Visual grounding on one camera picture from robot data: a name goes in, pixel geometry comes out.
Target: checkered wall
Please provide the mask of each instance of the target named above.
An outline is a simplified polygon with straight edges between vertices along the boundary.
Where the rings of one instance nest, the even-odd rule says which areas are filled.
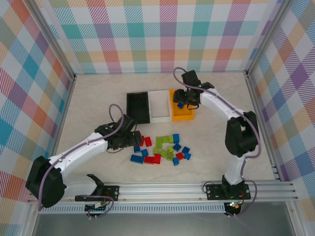
[[[175,66],[242,71],[270,2],[37,0],[72,66],[82,73],[169,72]]]
[[[22,0],[0,6],[0,236],[15,236],[30,164],[50,155],[70,79]]]
[[[315,234],[315,0],[296,0],[253,83],[285,180]]]

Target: building block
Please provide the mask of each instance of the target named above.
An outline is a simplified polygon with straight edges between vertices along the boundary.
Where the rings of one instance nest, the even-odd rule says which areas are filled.
[[[134,151],[134,153],[141,152],[140,146],[133,146],[133,151]]]
[[[182,108],[184,107],[184,103],[179,102],[179,103],[177,104],[177,106],[178,106],[180,109],[182,109]]]
[[[146,163],[146,164],[154,164],[154,156],[146,156],[146,157],[144,157],[144,163]]]
[[[169,153],[173,153],[173,152],[174,152],[174,148],[173,148],[172,146],[169,146],[169,147],[167,148],[167,151],[168,151]]]
[[[142,139],[141,139],[141,143],[140,143],[140,144],[138,144],[138,145],[135,145],[135,146],[141,146],[141,147],[143,146],[144,136],[141,136],[141,138],[142,138]]]
[[[174,166],[178,166],[179,160],[175,157],[173,158],[173,163],[174,163]]]
[[[173,140],[175,144],[179,144],[179,134],[173,134]]]
[[[144,157],[143,156],[137,156],[137,155],[131,155],[130,161],[135,162],[135,163],[139,163],[139,164],[143,164]]]
[[[175,151],[179,151],[182,148],[182,146],[180,146],[179,144],[175,144],[173,148]]]
[[[172,161],[173,158],[174,158],[174,154],[172,154],[172,153],[168,153],[168,154],[166,155],[166,160]]]
[[[168,143],[168,136],[163,136],[162,137],[162,142],[165,144],[165,143]]]
[[[157,148],[163,147],[162,137],[157,137]]]
[[[146,150],[146,149],[142,150],[141,154],[142,154],[142,156],[148,156],[149,155],[148,150]]]
[[[155,147],[155,148],[153,149],[153,154],[158,154],[158,147]]]
[[[169,144],[173,144],[174,143],[173,135],[168,136],[168,143]]]
[[[167,155],[167,151],[164,150],[164,149],[162,149],[162,150],[161,150],[161,156],[162,156],[162,157],[166,157],[166,155]]]
[[[161,154],[155,154],[154,155],[154,164],[161,163]]]
[[[152,146],[152,141],[151,141],[150,137],[144,138],[144,142],[146,143],[147,147],[151,147]]]
[[[184,147],[183,150],[182,150],[182,153],[188,153],[190,150],[190,148],[188,147]]]
[[[184,158],[186,160],[190,160],[190,157],[191,157],[191,154],[186,152]]]
[[[182,152],[179,152],[176,154],[176,157],[177,159],[180,161],[180,160],[183,160],[184,159],[184,154]]]

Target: lime green block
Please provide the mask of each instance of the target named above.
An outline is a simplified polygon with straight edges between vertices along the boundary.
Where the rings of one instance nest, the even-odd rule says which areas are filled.
[[[157,148],[163,147],[162,137],[157,137]]]
[[[172,146],[169,146],[167,148],[168,153],[173,153],[174,152],[174,148]]]
[[[168,154],[168,152],[164,149],[161,150],[161,156],[162,157],[166,157],[166,155]]]
[[[165,143],[168,143],[168,136],[163,136],[162,137],[162,142],[165,144]]]
[[[172,153],[168,153],[168,154],[166,155],[166,160],[168,160],[168,161],[172,161],[173,158],[174,158],[174,154],[172,154]]]
[[[158,147],[155,147],[155,148],[153,149],[153,154],[158,154]]]
[[[173,144],[174,143],[173,135],[168,136],[168,143],[169,144]]]

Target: red block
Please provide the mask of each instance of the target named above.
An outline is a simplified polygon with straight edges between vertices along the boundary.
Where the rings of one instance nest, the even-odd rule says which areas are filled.
[[[146,143],[147,147],[151,147],[152,146],[152,141],[151,141],[150,137],[144,138],[144,142]]]
[[[180,160],[183,160],[184,155],[183,155],[182,152],[179,152],[179,153],[176,154],[176,157],[177,157],[177,159],[180,161]]]
[[[143,146],[143,142],[144,142],[144,136],[142,136],[142,142],[140,143],[140,144],[138,144],[138,145],[135,145],[135,146]]]
[[[144,163],[146,163],[146,164],[154,164],[154,156],[146,156],[146,157],[144,157]]]
[[[154,164],[159,164],[161,162],[161,154],[154,154]]]

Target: white floor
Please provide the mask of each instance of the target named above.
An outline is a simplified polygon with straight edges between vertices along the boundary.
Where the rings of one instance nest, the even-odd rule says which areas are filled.
[[[244,111],[253,110],[242,73],[199,73],[198,77],[202,82],[212,83],[235,106]],[[78,76],[58,153],[85,139],[99,125],[109,123],[111,103],[126,111],[126,93],[178,88],[182,87],[171,73]],[[113,114],[119,118],[119,112]],[[191,150],[191,160],[182,160],[176,167],[165,159],[160,165],[136,164],[130,162],[133,148],[129,147],[117,154],[101,153],[78,167],[72,175],[95,174],[104,182],[221,180],[232,158],[224,144],[226,123],[205,107],[195,111],[192,121],[143,124],[137,129],[142,135],[150,136],[153,144],[156,136],[179,133],[180,144]],[[244,176],[260,180],[274,178],[264,146],[260,157],[247,162]]]

